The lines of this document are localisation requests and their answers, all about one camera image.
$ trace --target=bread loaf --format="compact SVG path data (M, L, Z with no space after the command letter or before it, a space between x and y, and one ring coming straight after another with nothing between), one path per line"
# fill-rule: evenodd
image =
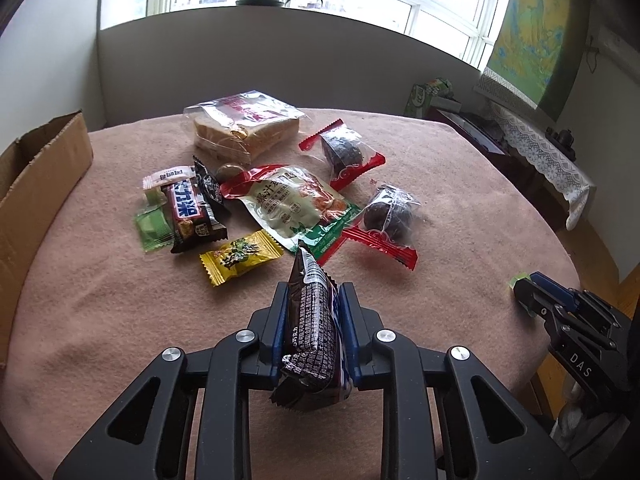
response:
M300 119L278 118L254 127L234 124L225 128L204 110L191 115L196 129L196 145L221 158L251 164L261 153L300 129Z

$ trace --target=yellow candy wrapper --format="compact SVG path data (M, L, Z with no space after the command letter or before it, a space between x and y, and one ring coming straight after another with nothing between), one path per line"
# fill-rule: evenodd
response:
M282 256L282 247L263 229L200 255L211 283L221 285Z

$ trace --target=snack food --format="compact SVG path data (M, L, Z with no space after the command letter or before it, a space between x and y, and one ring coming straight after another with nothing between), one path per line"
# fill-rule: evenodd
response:
M214 213L219 216L226 216L228 211L225 208L222 198L220 184L215 178L213 178L206 166L200 162L195 155L193 155L193 169L196 174L198 186L200 187L204 198L209 202Z
M200 255L214 286L242 276L282 256L283 250L265 230L252 233Z
M304 168L272 164L245 171L221 186L239 198L272 237L296 251L302 240L320 262L360 209Z
M186 178L196 176L193 166L175 166L166 170L156 171L142 179L142 189L145 191L146 201L150 205L161 205L166 202L165 195L160 191L161 187L174 182L180 182Z
M331 166L331 187L340 191L366 171L386 162L384 155L368 146L342 119L307 137L298 147L308 152L320 142L324 158Z
M338 290L302 244L289 279L283 352L285 378L271 396L277 405L308 411L349 396Z
M231 180L233 177L238 176L240 173L244 173L245 168L234 162L228 162L223 164L216 170L216 180L220 184L224 184L227 180Z
M140 213L143 215L140 219L145 221L144 227L153 240L156 236L154 231L162 231L158 216L158 208L162 206L165 224L172 226L172 253L181 253L198 244L226 238L226 227L214 215L214 211L219 216L227 213L220 184L196 156L193 157L193 166L176 166L146 176L142 187L150 208ZM156 210L158 212L146 219L145 213Z
M287 136L297 134L304 114L258 91L184 109L197 146L240 164L252 161Z
M389 184L378 186L366 207L342 231L342 237L332 251L345 238L350 238L388 254L414 270L418 254L411 234L418 207L420 203L406 191Z
M174 235L160 206L152 206L141 211L134 220L145 253L167 246L174 240Z
M165 211L169 211L166 216L173 221L172 253L181 253L196 245L226 238L226 227L213 215L197 177L174 182L163 190L168 199L164 206Z

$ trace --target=cardboard box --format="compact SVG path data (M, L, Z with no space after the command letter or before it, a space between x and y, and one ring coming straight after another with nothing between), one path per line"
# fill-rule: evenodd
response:
M20 292L60 207L94 160L81 113L53 119L0 155L0 367Z

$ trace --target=black snack packet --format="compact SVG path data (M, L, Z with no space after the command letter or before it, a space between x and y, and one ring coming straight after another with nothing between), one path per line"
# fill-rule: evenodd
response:
M198 179L200 191L207 202L209 202L214 213L219 216L228 215L222 193L220 192L220 183L209 173L207 167L195 155L193 155L193 169Z
M206 184L201 182L202 178L197 174L196 177L161 188L167 197L165 217L173 221L172 253L181 253L199 244L227 238L226 227L213 215L209 200L203 194Z
M349 396L338 290L302 244L289 279L283 354L284 380L271 396L272 402L308 412Z

